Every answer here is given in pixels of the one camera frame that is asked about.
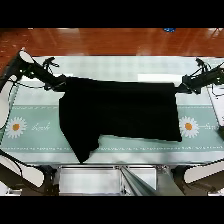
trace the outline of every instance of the brown wooden surface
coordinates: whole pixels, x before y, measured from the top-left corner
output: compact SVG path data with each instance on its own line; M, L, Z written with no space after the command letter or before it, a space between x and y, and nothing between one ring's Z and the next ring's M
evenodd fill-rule
M0 29L0 70L22 47L33 56L175 55L224 57L220 28Z

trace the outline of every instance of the flower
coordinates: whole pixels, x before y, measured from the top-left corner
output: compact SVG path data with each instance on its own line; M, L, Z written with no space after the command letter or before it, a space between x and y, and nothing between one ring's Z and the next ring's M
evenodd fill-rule
M179 127L181 131L181 135L188 137L188 138L194 138L195 136L198 135L198 124L197 121L194 120L194 118L190 117L182 117L179 120Z
M17 138L26 130L26 121L22 117L14 117L6 126L6 135L8 138Z

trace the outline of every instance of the blue object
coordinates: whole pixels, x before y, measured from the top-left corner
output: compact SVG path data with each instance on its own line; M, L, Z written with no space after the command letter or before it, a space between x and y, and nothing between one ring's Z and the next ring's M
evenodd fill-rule
M174 32L176 28L163 28L166 32Z

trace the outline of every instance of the table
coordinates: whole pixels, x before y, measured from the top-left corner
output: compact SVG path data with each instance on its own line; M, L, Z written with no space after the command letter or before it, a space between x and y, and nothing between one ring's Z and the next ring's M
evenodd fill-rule
M36 57L35 60L42 63L46 58ZM224 59L203 60L214 67ZM58 56L54 62L60 65L59 68L52 67L54 74L105 81L138 81L138 74L183 76L198 69L194 57L176 56ZM43 85L26 77L22 83ZM13 133L2 133L1 148L27 163L77 164L78 160L59 127L58 100L63 94L22 86L16 89L9 122L19 122L25 130L17 138L12 138ZM184 135L179 143L101 136L100 147L86 163L181 164L222 159L224 141L216 132L218 123L207 88L202 88L202 93L197 96L176 94L176 100L180 121L183 123L186 116L199 128L194 137ZM164 131L172 131L169 130L169 121L164 124Z

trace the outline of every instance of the black cloth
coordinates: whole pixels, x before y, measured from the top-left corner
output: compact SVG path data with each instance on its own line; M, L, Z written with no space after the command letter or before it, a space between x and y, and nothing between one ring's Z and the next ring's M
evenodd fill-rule
M182 141L172 83L71 77L59 101L60 127L82 163L100 135Z

